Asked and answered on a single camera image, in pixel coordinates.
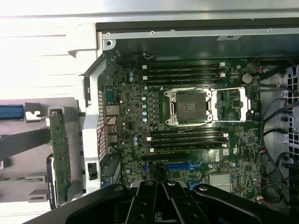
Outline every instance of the green expansion card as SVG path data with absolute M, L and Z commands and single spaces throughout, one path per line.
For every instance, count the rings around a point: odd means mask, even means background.
M 253 199 L 261 146 L 255 71 L 245 59 L 120 66 L 104 93 L 106 120 L 115 116 L 106 141 L 121 154 L 122 183 L 208 183 Z
M 57 206 L 61 206 L 67 202 L 67 189 L 71 184 L 69 144 L 62 114 L 52 112 L 49 119 L 53 145 L 56 203 Z

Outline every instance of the blue pcie slot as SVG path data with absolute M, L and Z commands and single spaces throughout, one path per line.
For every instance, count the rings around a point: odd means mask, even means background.
M 169 170 L 194 170 L 189 163 L 167 164 L 166 166 Z

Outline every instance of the black ram slot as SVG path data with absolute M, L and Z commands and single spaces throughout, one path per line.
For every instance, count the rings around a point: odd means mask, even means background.
M 194 66 L 182 66 L 182 67 L 160 67 L 150 68 L 149 72 L 168 72 L 168 71 L 201 71 L 201 70 L 218 70 L 215 65 L 194 65 Z
M 210 75 L 210 76 L 202 76 L 202 75 L 192 75 L 192 76 L 148 76 L 149 81 L 158 81 L 158 80 L 163 80 L 163 81 L 168 81 L 168 80 L 196 80 L 200 78 L 219 78 L 219 75 Z
M 144 155 L 142 157 L 143 161 L 153 161 L 153 160 L 176 160 L 188 158 L 188 153 L 177 153 L 177 154 L 158 154 L 158 155 Z
M 167 72 L 150 72 L 147 75 L 149 77 L 155 76 L 196 76 L 196 75 L 219 75 L 217 70 L 202 70 L 202 71 L 167 71 Z
M 162 130 L 162 131 L 151 131 L 150 133 L 152 134 L 161 134 L 161 133 L 178 133 L 178 131 L 182 131 L 183 129 L 170 129 L 170 130 Z M 193 129 L 190 131 L 186 131 L 183 133 L 207 133 L 207 132 L 211 132 L 211 131 L 218 131 L 218 132 L 223 132 L 224 129 L 221 127 L 201 127 L 201 128 L 197 128 L 197 129 Z
M 204 80 L 188 80 L 188 81 L 176 81 L 176 80 L 163 80 L 158 81 L 147 81 L 148 86 L 152 85 L 191 85 L 191 84 L 214 84 L 220 82 L 220 79 L 204 79 Z
M 222 136 L 192 136 L 192 137 L 182 137 L 182 138 L 161 138 L 161 139 L 152 139 L 151 144 L 157 144 L 161 142 L 187 142 L 187 141 L 197 141 L 197 140 L 213 140 L 213 139 L 223 139 Z
M 151 135 L 152 138 L 151 140 L 154 141 L 154 140 L 157 140 L 157 139 L 165 139 L 165 138 L 168 138 L 168 139 L 171 139 L 171 138 L 196 138 L 196 137 L 213 137 L 213 136 L 218 136 L 218 137 L 221 137 L 222 136 L 222 133 L 219 133 L 219 132 L 216 132 L 216 133 L 189 133 L 189 134 L 183 134 L 183 133 L 179 133 L 179 134 L 160 134 L 159 135 Z
M 212 142 L 213 144 L 207 145 L 196 145 L 196 146 L 169 146 L 169 147 L 156 147 L 155 152 L 174 152 L 174 151 L 185 151 L 185 150 L 209 150 L 224 148 L 221 146 L 221 142 Z
M 194 142 L 169 142 L 169 143 L 161 143 L 161 144 L 151 144 L 152 148 L 156 147 L 180 147 L 180 146 L 202 146 L 202 145 L 212 145 L 212 144 L 222 144 L 223 141 L 219 139 L 219 141 L 213 140 L 202 140 L 202 141 L 194 141 Z

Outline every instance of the cpu socket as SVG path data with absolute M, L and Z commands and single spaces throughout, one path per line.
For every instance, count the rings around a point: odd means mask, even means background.
M 217 92 L 239 90 L 241 117 L 239 120 L 219 120 L 217 112 Z M 165 121 L 170 126 L 200 126 L 206 122 L 244 122 L 250 110 L 250 100 L 245 95 L 245 88 L 208 89 L 176 88 L 164 93 L 169 97 L 170 118 Z

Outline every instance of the black pcie slot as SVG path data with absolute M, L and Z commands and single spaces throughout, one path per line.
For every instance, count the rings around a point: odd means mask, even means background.
M 195 65 L 195 66 L 182 66 L 182 67 L 159 67 L 150 68 L 149 72 L 166 72 L 166 71 L 196 71 L 196 70 L 218 70 L 214 65 Z
M 176 160 L 176 159 L 183 159 L 188 158 L 188 153 L 171 153 L 171 154 L 158 154 L 158 155 L 144 155 L 142 157 L 143 161 L 152 161 L 152 160 Z
M 167 82 L 163 80 L 158 80 L 158 81 L 147 81 L 148 86 L 151 85 L 187 85 L 187 84 L 214 84 L 220 82 L 220 79 L 215 78 L 215 79 L 203 79 L 203 80 L 192 80 L 192 81 L 170 81 L 168 80 Z
M 212 144 L 223 144 L 222 139 L 219 141 L 213 140 L 203 140 L 203 141 L 193 141 L 193 142 L 169 142 L 169 143 L 160 143 L 160 144 L 151 144 L 152 148 L 159 148 L 159 147 L 181 147 L 181 146 L 203 146 L 203 145 L 212 145 Z
M 157 81 L 157 80 L 163 80 L 163 81 L 167 81 L 167 80 L 194 80 L 194 79 L 202 79 L 202 78 L 220 78 L 219 74 L 215 74 L 215 75 L 192 75 L 192 76 L 148 76 L 148 80 L 149 81 Z
M 156 142 L 180 142 L 180 141 L 193 141 L 193 140 L 210 140 L 210 139 L 222 139 L 223 137 L 221 135 L 209 135 L 209 136 L 182 136 L 182 137 L 176 137 L 176 138 L 155 138 L 152 139 L 151 143 Z

